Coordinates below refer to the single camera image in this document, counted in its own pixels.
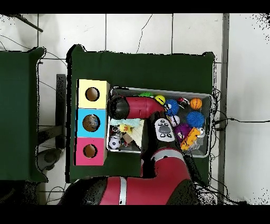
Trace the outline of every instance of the green tablecloth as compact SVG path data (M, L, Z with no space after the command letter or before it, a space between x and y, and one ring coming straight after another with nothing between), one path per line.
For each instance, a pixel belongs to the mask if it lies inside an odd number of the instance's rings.
M36 68L44 52L0 52L0 180L47 180L35 165Z
M113 52L86 52L81 45L74 45L67 53L67 128L70 125L70 145L67 157L67 181L73 182L85 176L120 175L139 176L140 156L129 153L109 152L104 166L74 166L74 130L76 80L106 80L111 87L134 87L211 94L214 54L124 54ZM209 157L195 158L199 172L192 169L195 178L208 183Z

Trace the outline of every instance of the blue spiky ball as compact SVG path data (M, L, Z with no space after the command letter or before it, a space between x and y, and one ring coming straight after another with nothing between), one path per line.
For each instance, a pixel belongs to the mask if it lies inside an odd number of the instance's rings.
M198 111L189 112L187 115L187 123L190 127L200 128L204 125L205 117Z
M171 116L177 115L178 110L179 110L179 105L178 105L178 103L177 103L176 100L174 100L174 99L167 99L165 101L165 107L167 109L166 114L168 116L171 117Z

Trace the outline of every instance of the storage bin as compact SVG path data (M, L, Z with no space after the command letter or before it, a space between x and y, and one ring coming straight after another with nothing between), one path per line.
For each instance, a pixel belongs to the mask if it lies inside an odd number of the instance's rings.
M193 157L204 158L207 157L210 151L210 142L211 142L211 128L212 128L212 120L213 120L213 105L214 100L210 94L197 94L192 92L176 92L176 91L166 91L166 90L153 90L153 89L138 89L138 88L121 88L114 87L111 89L111 95L122 95L122 96L137 96L142 92L151 92L154 96L163 95L166 99L175 99L177 100L179 97L183 97L188 99L189 101L193 98L200 98L202 100L202 107L199 110L204 117L205 123L203 128L205 129L205 137L200 139L200 148L198 150L192 150L191 152L183 151L185 154L190 155L192 153ZM186 116L189 112L194 111L190 106L186 109L180 108L177 116L180 118L180 123L186 123ZM140 148L136 146L136 144L131 144L128 147L121 146L116 150L109 149L109 130L110 125L109 121L111 118L108 116L108 130L107 130L107 149L114 152L125 152L125 153L140 153Z

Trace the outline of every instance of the orange basketball toy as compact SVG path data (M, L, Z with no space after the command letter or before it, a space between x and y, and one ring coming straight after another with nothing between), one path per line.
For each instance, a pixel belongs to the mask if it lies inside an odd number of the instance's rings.
M194 110L200 109L202 105L203 105L203 102L201 101L200 98L193 98L193 99L190 101L190 106L191 106L191 108L194 109Z

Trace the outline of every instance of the shape sorter box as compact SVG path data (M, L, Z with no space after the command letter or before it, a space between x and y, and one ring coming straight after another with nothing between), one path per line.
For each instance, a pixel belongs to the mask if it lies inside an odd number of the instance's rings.
M103 165L107 157L107 100L110 85L106 81L77 80L74 165ZM95 117L95 129L89 117Z

